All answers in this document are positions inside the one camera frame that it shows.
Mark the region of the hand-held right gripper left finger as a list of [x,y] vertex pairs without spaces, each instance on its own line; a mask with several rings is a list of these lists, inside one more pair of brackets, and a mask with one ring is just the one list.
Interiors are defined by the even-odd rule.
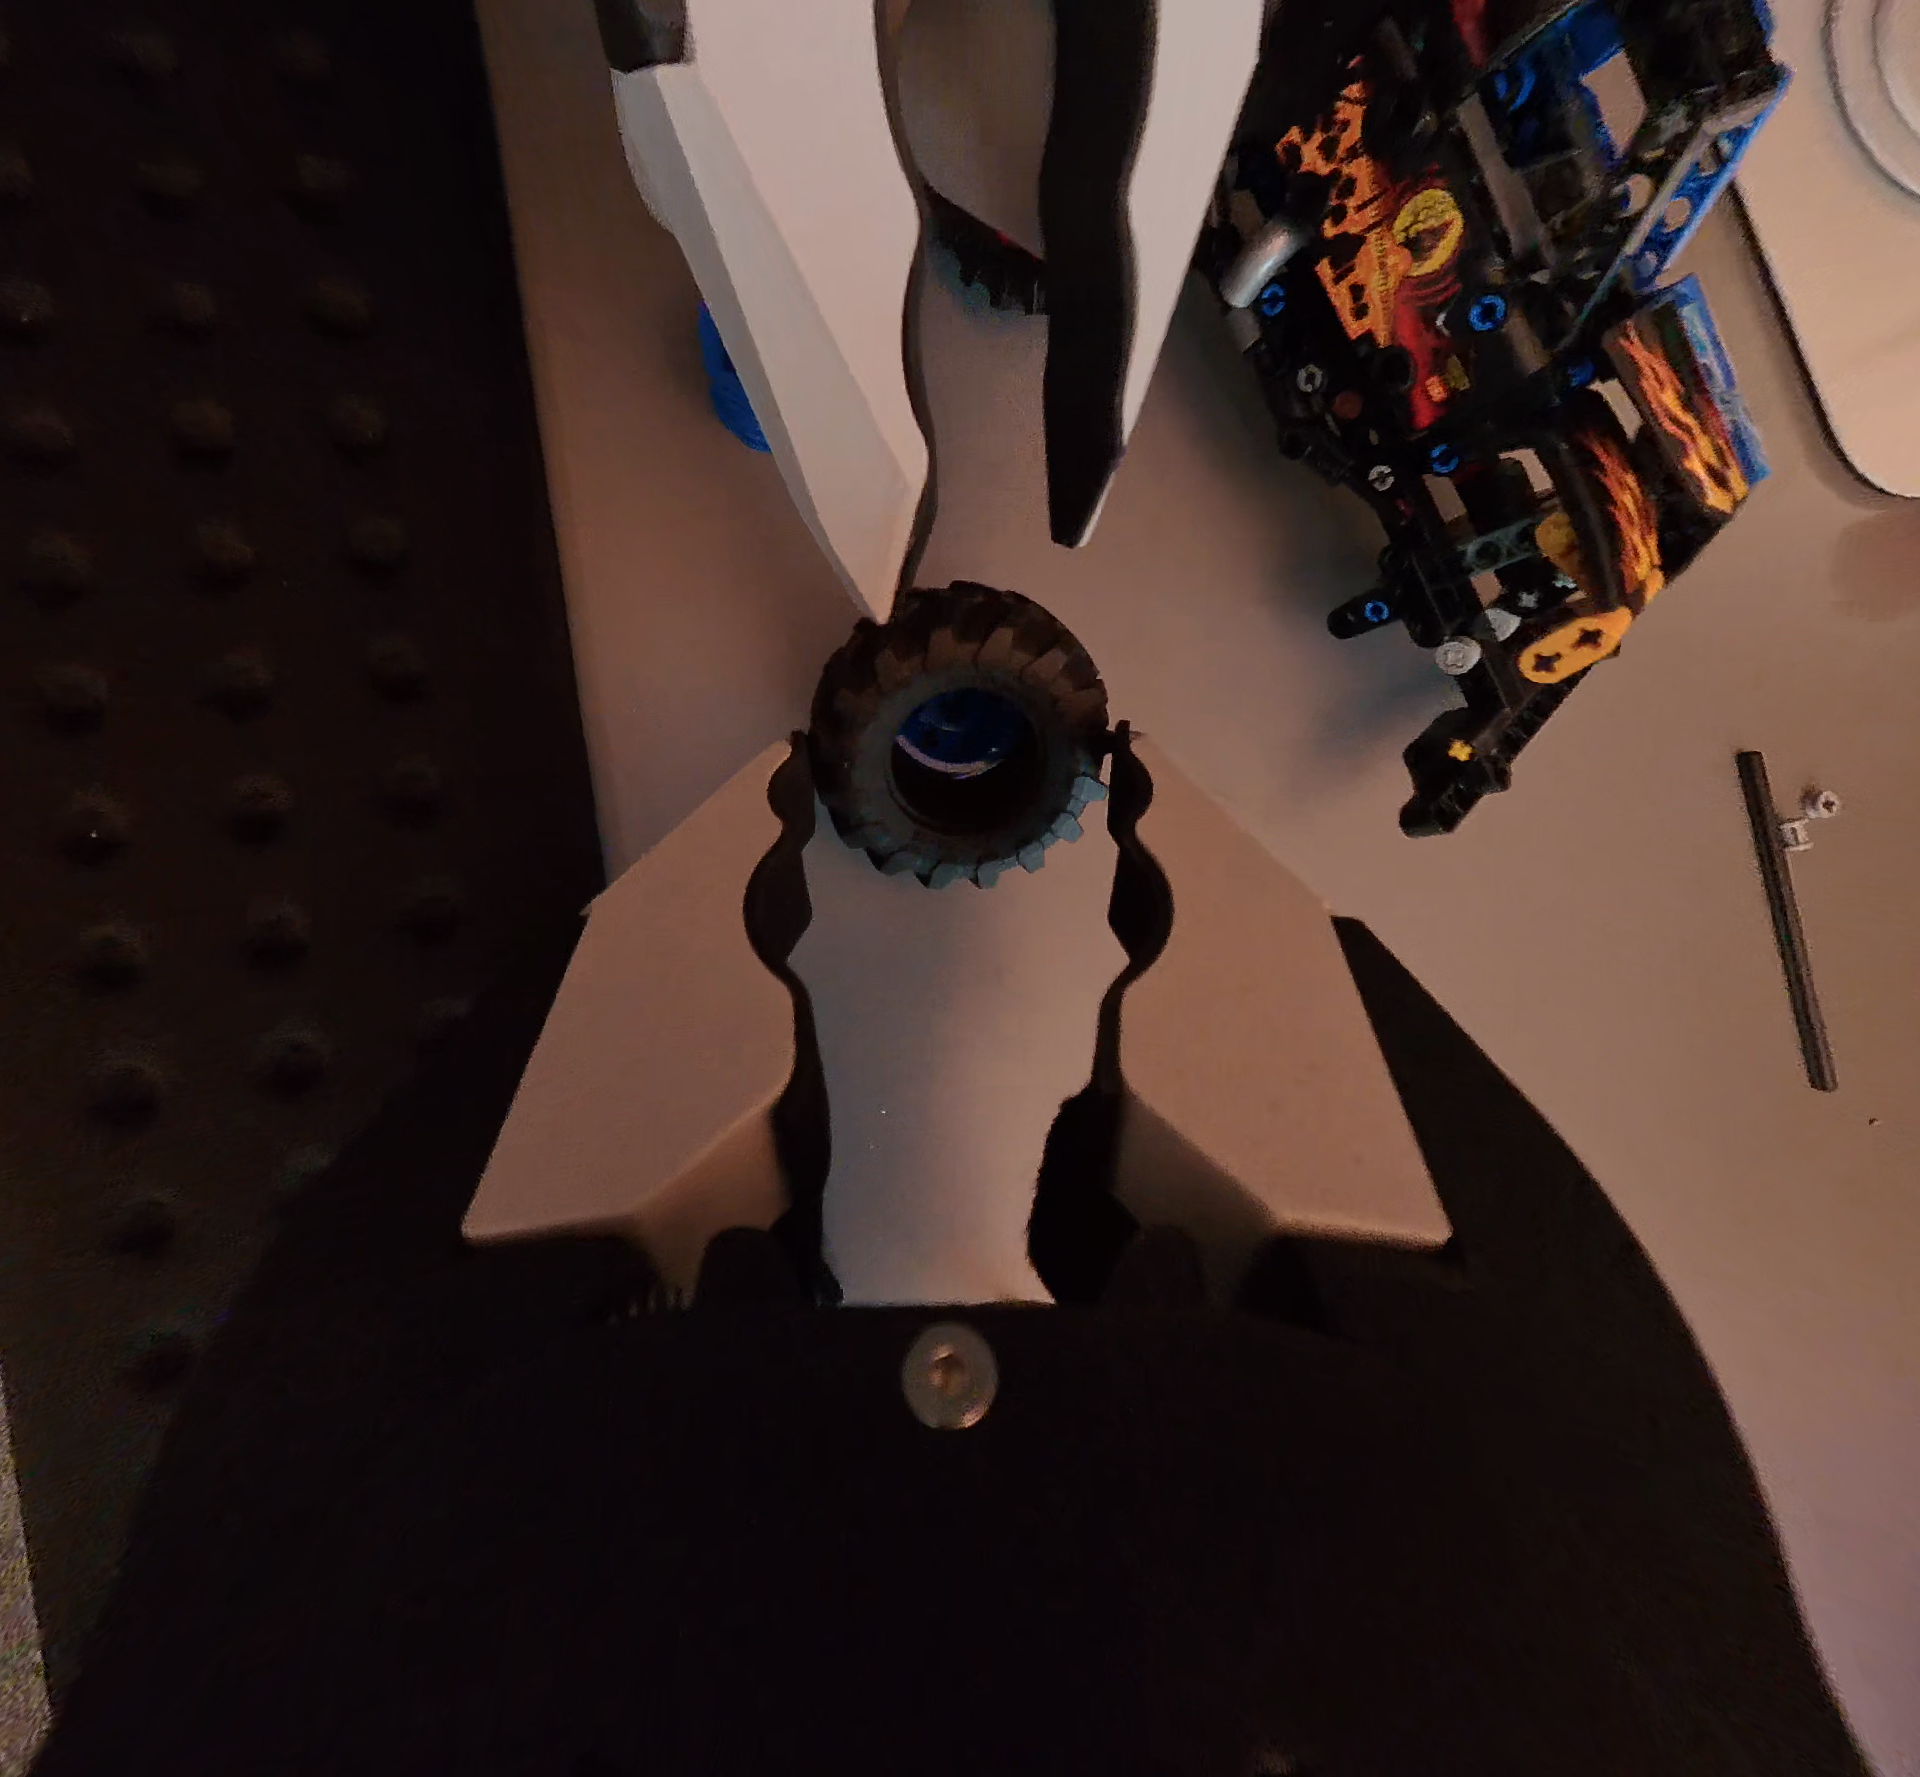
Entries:
[[754,1227],[821,1259],[827,1078],[790,963],[814,821],[806,743],[787,737],[590,900],[466,1240],[606,1234],[700,1264]]

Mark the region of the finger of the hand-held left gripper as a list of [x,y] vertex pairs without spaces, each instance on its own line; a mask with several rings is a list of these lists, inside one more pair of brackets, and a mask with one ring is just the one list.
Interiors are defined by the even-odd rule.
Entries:
[[664,209],[779,477],[855,605],[918,559],[935,451],[921,197],[885,84],[885,0],[684,0],[684,57],[620,73]]
[[1268,0],[1050,0],[1041,159],[1052,545],[1090,541],[1252,82]]

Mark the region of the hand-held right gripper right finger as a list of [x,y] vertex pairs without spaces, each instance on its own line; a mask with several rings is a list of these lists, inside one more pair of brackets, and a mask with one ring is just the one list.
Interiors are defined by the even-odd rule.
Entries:
[[1148,1234],[1182,1245],[1204,1293],[1261,1293],[1294,1245],[1445,1254],[1452,1220],[1328,904],[1131,728],[1105,814],[1119,973],[1044,1145],[1044,1290],[1106,1293]]

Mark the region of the black toy wheel red rim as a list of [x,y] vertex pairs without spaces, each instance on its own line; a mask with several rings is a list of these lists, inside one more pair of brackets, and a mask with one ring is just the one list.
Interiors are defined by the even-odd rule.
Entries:
[[1015,238],[992,232],[941,192],[925,194],[925,239],[935,275],[964,303],[1005,317],[1048,314],[1048,263]]

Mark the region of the blue black toy monster truck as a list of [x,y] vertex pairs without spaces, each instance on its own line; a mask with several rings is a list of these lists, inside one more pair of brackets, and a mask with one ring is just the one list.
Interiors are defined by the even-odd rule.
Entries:
[[1509,786],[1570,692],[1767,477],[1697,276],[1789,84],[1767,0],[1279,0],[1197,272],[1284,456],[1357,494],[1461,694],[1407,838]]

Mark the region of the black rubber toy tyre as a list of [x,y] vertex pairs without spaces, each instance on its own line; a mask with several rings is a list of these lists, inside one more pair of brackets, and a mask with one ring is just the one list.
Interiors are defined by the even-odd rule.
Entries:
[[[1029,728],[1019,754],[976,782],[925,774],[892,751],[907,714],[954,687],[1015,700]],[[912,591],[822,663],[806,743],[851,851],[928,891],[986,891],[1010,871],[1038,875],[1106,796],[1106,687],[1087,646],[1029,598],[984,585]]]

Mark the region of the long black toy axle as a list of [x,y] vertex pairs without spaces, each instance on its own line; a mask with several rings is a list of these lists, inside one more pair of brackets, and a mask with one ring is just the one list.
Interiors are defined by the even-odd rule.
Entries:
[[1767,760],[1761,751],[1741,751],[1732,758],[1741,782],[1741,801],[1748,811],[1749,847],[1761,871],[1767,924],[1774,932],[1778,962],[1785,970],[1787,1006],[1794,1022],[1794,1036],[1804,1063],[1804,1078],[1818,1095],[1838,1095],[1838,1056],[1828,1031],[1828,1016],[1815,985],[1810,943],[1804,932],[1800,900],[1794,891],[1794,855],[1780,851],[1778,821],[1785,821]]

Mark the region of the black studded mat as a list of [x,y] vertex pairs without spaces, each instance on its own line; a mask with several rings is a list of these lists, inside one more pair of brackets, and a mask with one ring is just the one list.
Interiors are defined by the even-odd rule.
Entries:
[[285,1206],[600,868],[470,0],[5,0],[5,1392],[71,1685]]

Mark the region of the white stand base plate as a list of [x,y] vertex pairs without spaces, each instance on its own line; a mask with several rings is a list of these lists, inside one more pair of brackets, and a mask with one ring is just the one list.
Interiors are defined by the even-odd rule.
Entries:
[[1770,0],[1789,86],[1741,167],[1839,456],[1916,496],[1916,0]]

